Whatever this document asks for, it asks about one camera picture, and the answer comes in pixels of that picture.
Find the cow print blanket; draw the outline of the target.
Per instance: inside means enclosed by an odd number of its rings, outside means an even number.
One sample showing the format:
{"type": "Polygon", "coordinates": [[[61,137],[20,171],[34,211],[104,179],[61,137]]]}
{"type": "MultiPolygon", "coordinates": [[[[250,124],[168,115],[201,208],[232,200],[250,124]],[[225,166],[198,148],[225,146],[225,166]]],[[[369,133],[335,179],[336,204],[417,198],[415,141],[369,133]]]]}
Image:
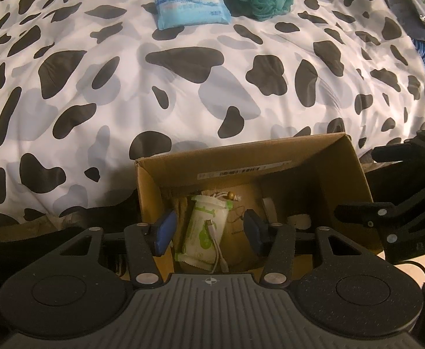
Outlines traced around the cow print blanket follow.
{"type": "Polygon", "coordinates": [[[156,0],[0,1],[0,227],[116,205],[137,159],[425,129],[425,66],[384,0],[294,0],[161,31],[156,0]]]}

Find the cardboard box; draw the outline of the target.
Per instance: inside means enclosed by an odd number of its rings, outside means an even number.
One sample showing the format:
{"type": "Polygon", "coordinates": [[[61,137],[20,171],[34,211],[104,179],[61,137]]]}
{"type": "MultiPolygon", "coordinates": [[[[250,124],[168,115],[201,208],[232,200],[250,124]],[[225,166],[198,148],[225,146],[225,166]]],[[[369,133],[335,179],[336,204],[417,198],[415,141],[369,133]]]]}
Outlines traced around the cardboard box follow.
{"type": "Polygon", "coordinates": [[[259,274],[262,265],[243,232],[247,209],[266,216],[264,199],[275,207],[276,221],[308,214],[311,225],[329,226],[378,254],[375,231],[339,222],[333,214],[342,204],[372,199],[362,165],[343,133],[299,136],[232,146],[160,154],[136,161],[141,220],[153,224],[174,211],[178,225],[173,246],[155,260],[162,278],[200,270],[175,261],[186,237],[192,196],[232,192],[240,197],[227,217],[221,249],[233,273],[259,274]]]}

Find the blue tissue pack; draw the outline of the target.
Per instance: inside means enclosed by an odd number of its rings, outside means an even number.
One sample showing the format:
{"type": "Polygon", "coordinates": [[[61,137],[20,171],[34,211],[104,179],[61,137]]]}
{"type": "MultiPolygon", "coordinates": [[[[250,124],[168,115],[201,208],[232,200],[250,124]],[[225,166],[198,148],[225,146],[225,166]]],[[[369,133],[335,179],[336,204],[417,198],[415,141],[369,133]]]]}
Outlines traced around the blue tissue pack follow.
{"type": "Polygon", "coordinates": [[[156,0],[156,24],[161,31],[180,26],[229,24],[224,0],[156,0]]]}

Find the green white wipes pack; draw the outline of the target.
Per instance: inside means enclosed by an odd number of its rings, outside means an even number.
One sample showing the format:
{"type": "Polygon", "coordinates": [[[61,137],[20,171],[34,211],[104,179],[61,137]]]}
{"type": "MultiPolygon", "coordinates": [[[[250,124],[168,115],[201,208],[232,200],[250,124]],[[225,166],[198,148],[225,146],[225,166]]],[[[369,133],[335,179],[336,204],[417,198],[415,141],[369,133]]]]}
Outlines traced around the green white wipes pack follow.
{"type": "Polygon", "coordinates": [[[193,212],[189,218],[181,251],[175,259],[197,269],[213,271],[220,259],[220,242],[229,211],[234,206],[230,199],[208,195],[194,195],[193,212]]]}

